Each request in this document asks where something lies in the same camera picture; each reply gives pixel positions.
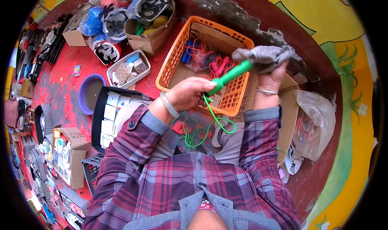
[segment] plaid shirt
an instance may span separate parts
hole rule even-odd
[[[221,164],[200,152],[148,164],[153,149],[168,127],[146,106],[139,106],[105,151],[83,229],[123,229],[127,223],[136,220],[163,213],[165,216],[179,211],[182,199],[203,189],[206,195],[231,202],[230,210],[275,220],[279,223],[277,229],[279,226],[281,229],[300,229],[294,203],[277,168],[278,118],[278,108],[245,113],[239,167]],[[142,223],[138,222],[136,227],[141,227]],[[180,219],[175,219],[162,221],[154,228],[186,227]],[[241,224],[236,220],[228,227],[272,229],[249,221]]]

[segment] gray glove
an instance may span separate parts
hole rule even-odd
[[[250,70],[252,73],[265,74],[272,72],[284,60],[289,59],[295,52],[289,46],[256,46],[248,50],[238,48],[232,53],[234,61],[243,61],[248,59],[255,65]]]

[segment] purple bowl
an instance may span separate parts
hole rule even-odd
[[[98,73],[90,74],[82,82],[78,92],[78,105],[84,114],[93,114],[95,102],[100,89],[105,85],[104,78]]]

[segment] white plastic basket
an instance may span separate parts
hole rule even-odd
[[[113,83],[113,75],[112,73],[117,71],[117,69],[119,68],[119,65],[121,63],[124,63],[125,65],[127,65],[127,61],[128,61],[128,58],[130,57],[133,57],[135,54],[137,53],[140,53],[139,55],[140,56],[143,56],[143,61],[146,61],[147,62],[147,69],[145,69],[144,71],[142,71],[140,74],[138,74],[135,78],[133,78],[132,80],[130,80],[129,82],[127,82],[126,84],[122,85],[122,86],[118,86],[118,85],[115,85]],[[116,63],[114,63],[111,67],[109,67],[109,69],[106,71],[106,76],[108,77],[108,80],[109,80],[109,84],[111,85],[111,87],[121,87],[121,88],[129,88],[130,86],[134,85],[135,83],[137,83],[138,81],[142,80],[144,77],[146,77],[149,73],[151,73],[151,64],[149,63],[146,55],[143,53],[142,50],[135,50],[134,52],[132,53],[129,53],[128,55],[124,56],[123,58],[121,58],[120,60],[118,60]]]

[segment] shoe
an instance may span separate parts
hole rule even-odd
[[[226,115],[221,115],[219,117],[229,119],[229,116],[226,116]],[[225,120],[219,120],[219,122],[222,125],[222,127],[225,127],[229,123],[228,121],[225,121]],[[218,125],[216,121],[214,122],[214,125],[215,125],[215,130],[214,130],[213,137],[211,138],[211,145],[213,147],[220,147],[222,146],[222,144],[221,142],[218,141],[218,134],[220,133],[221,127]]]

